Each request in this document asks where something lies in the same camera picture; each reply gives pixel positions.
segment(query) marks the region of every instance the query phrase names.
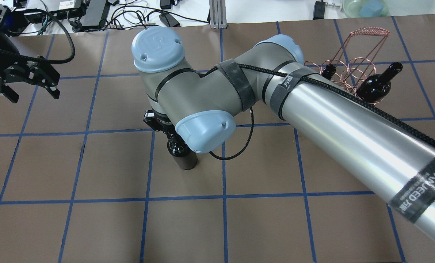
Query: power adapter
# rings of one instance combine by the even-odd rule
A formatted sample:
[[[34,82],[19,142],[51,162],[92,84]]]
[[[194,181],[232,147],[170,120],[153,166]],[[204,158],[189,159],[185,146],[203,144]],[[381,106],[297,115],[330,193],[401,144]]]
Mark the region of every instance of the power adapter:
[[[164,23],[164,25],[166,25],[169,28],[180,26],[180,23],[169,13],[160,14],[159,19],[161,20],[162,23]]]
[[[160,0],[160,8],[162,10],[172,9],[173,0]]]
[[[325,2],[316,1],[313,9],[313,20],[324,19]]]

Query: wine bottle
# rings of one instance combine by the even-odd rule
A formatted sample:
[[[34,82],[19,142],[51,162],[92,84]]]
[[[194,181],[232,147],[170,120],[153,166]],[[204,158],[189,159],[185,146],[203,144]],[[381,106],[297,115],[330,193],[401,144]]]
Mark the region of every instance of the wine bottle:
[[[321,72],[321,76],[326,78],[327,80],[331,80],[331,78],[334,76],[335,73],[336,73],[336,66],[332,64],[328,64],[326,65],[326,67],[324,67],[323,72]]]
[[[356,93],[368,103],[378,103],[391,90],[391,80],[402,70],[402,64],[394,62],[382,73],[366,78]]]

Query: bottle neck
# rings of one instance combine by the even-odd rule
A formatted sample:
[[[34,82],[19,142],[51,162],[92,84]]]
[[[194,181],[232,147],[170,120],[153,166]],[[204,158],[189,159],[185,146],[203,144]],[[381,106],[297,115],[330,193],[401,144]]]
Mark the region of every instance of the bottle neck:
[[[402,70],[402,64],[399,62],[394,62],[378,77],[378,81],[381,84],[386,84],[390,82],[394,76],[396,76]]]

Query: black cable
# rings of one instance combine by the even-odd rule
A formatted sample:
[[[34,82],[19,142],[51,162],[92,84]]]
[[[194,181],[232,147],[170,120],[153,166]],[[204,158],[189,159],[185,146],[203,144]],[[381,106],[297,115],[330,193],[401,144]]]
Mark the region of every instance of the black cable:
[[[212,157],[214,157],[214,158],[216,158],[216,159],[219,159],[219,160],[232,160],[233,158],[235,158],[235,157],[241,155],[241,154],[246,150],[246,148],[247,148],[247,146],[248,146],[248,144],[249,144],[249,141],[251,140],[251,135],[253,135],[253,129],[254,129],[254,127],[255,127],[255,118],[254,118],[254,115],[253,115],[253,108],[251,108],[251,107],[250,107],[250,109],[249,109],[249,114],[250,114],[250,116],[251,116],[251,128],[250,128],[250,130],[249,130],[249,135],[248,135],[247,142],[245,143],[245,146],[243,147],[243,149],[240,150],[238,153],[232,155],[231,157],[221,157],[221,156],[217,156],[215,153],[213,153],[212,151],[210,151],[209,154],[210,154]]]
[[[96,31],[105,31],[105,30],[128,30],[130,28],[136,28],[142,26],[143,25],[134,25],[134,26],[124,27],[124,28],[94,28],[94,29],[86,30],[85,32],[96,32]],[[158,27],[158,26],[160,25],[148,25],[148,27]]]
[[[141,25],[143,25],[144,26],[144,28],[146,28],[146,25],[144,25],[144,18],[142,18],[141,17],[141,15],[139,14],[139,13],[137,13],[137,12],[140,12],[139,10],[136,10],[136,11],[134,11],[134,10],[124,10],[122,13],[120,13],[119,15],[117,15],[116,17],[119,17],[120,15],[122,15],[123,16],[123,18],[126,20],[126,21],[128,21],[129,23],[131,23],[131,24],[133,24],[133,25],[139,25],[139,24],[141,24]],[[135,15],[136,15],[136,18],[137,18],[137,20],[139,20],[138,22],[131,22],[130,20],[128,20],[126,17],[125,17],[125,14],[126,13],[134,13]]]
[[[241,68],[245,68],[245,69],[249,69],[249,70],[254,70],[254,71],[258,71],[261,73],[266,73],[266,74],[271,74],[271,75],[276,75],[276,76],[280,76],[280,77],[286,77],[288,74],[287,73],[283,73],[283,72],[277,72],[277,71],[273,71],[270,69],[266,69],[266,68],[261,68],[261,67],[257,67],[257,66],[252,66],[252,65],[245,65],[245,64],[238,64],[239,67]],[[379,115],[380,117],[385,118],[387,121],[399,126],[400,128],[402,128],[403,130],[407,131],[408,133],[410,133],[411,135],[413,135],[414,137],[418,138],[419,140],[433,146],[435,148],[435,140],[430,138],[429,136],[427,136],[424,133],[421,133],[420,131],[410,127],[409,125],[407,125],[406,123],[403,123],[401,120],[389,115],[388,113],[380,110],[379,108],[376,108],[374,105],[371,105],[363,100],[361,100],[360,98],[344,91],[341,90],[339,88],[337,88],[336,86],[333,85],[329,85],[327,83],[324,83],[322,81],[319,80],[315,80],[309,77],[302,77],[300,78],[300,81],[303,82],[307,82],[307,83],[311,83],[313,85],[317,85],[319,87],[322,88],[326,88],[327,90],[330,90],[338,95],[343,96],[344,98],[347,98],[349,100],[352,100],[353,102],[359,104],[360,106],[367,108],[368,110],[376,113],[377,115]]]
[[[52,24],[52,22],[53,22],[53,20],[50,20],[49,23],[47,24],[47,27],[48,27],[50,24]],[[14,32],[14,31],[8,30],[9,33],[12,33],[12,34],[18,34],[18,35],[34,34],[34,33],[37,33],[37,32],[39,32],[39,31],[40,31],[40,30],[33,31],[33,32]]]
[[[196,21],[196,22],[203,22],[203,23],[207,23],[207,24],[209,24],[209,22],[207,22],[207,21],[203,21],[203,20],[199,20],[199,19],[194,19],[194,18],[190,18],[190,17],[182,16],[182,15],[179,15],[179,14],[176,14],[176,13],[173,13],[173,12],[169,12],[169,11],[166,11],[166,10],[157,9],[157,8],[154,8],[154,7],[145,7],[145,6],[143,6],[143,5],[131,5],[131,4],[133,4],[133,3],[134,3],[134,2],[126,3],[125,5],[123,5],[123,6],[119,7],[119,8],[117,8],[116,10],[114,10],[114,12],[112,13],[112,16],[111,16],[111,19],[110,19],[110,20],[112,20],[112,17],[114,17],[114,14],[115,14],[118,10],[120,10],[120,9],[122,9],[122,8],[125,8],[125,7],[141,7],[141,8],[151,9],[151,10],[157,10],[157,11],[164,12],[164,13],[169,13],[169,14],[171,14],[171,15],[177,15],[177,16],[179,16],[179,17],[181,17],[181,18],[185,18],[185,19],[187,19],[187,20],[193,20],[193,21]]]
[[[149,22],[149,16],[152,15],[153,13],[160,13],[160,14],[162,14],[161,10],[153,10],[153,11],[149,12],[149,13],[146,15],[146,20],[147,20],[148,22]]]
[[[131,22],[130,20],[128,20],[128,19],[125,17],[125,13],[127,13],[126,10],[125,10],[124,12],[122,12],[123,19],[125,19],[126,21],[128,21],[130,24],[133,24],[133,25],[139,25],[139,24],[143,23],[143,21],[146,20],[146,18],[144,17],[144,14],[143,14],[140,10],[136,10],[136,11],[134,11],[134,10],[128,10],[128,11],[133,12],[133,13],[136,15],[136,19],[139,20],[138,22]]]
[[[10,52],[8,50],[4,50],[0,48],[0,54],[7,56],[7,57],[14,57],[17,58],[19,60],[27,60],[27,61],[33,61],[33,62],[40,62],[40,63],[49,63],[49,64],[64,64],[64,63],[68,63],[70,61],[73,60],[74,55],[75,55],[75,49],[74,49],[74,44],[73,44],[73,40],[70,36],[70,33],[68,33],[68,31],[66,30],[66,28],[62,25],[62,23],[60,22],[60,20],[58,20],[57,18],[54,17],[54,15],[52,15],[51,13],[47,12],[46,10],[41,10],[41,9],[26,9],[21,11],[22,13],[35,13],[35,12],[40,12],[43,13],[45,15],[48,15],[50,18],[52,18],[52,20],[55,21],[55,23],[57,23],[63,30],[63,32],[65,33],[68,42],[70,44],[70,48],[71,48],[71,55],[64,59],[64,60],[47,60],[45,58],[33,58],[33,57],[28,57],[28,56],[24,56],[24,55],[20,55],[17,53],[13,53]]]

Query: light blue joint cap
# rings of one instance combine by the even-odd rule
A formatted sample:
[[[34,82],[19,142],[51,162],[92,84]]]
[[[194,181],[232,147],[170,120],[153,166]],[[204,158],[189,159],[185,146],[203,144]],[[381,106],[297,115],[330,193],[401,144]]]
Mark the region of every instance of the light blue joint cap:
[[[192,151],[207,153],[232,136],[235,121],[227,111],[206,110],[181,119],[175,130]]]
[[[259,43],[257,43],[255,46],[261,44],[261,43],[274,43],[278,44],[279,46],[285,48],[287,51],[289,51],[295,61],[298,63],[301,63],[302,65],[305,63],[304,59],[304,53],[302,52],[302,49],[297,45],[292,37],[289,37],[288,35],[275,35],[274,37],[270,37],[267,40],[263,40]]]
[[[179,35],[166,27],[151,27],[139,32],[131,44],[134,66],[142,72],[171,69],[185,57]]]

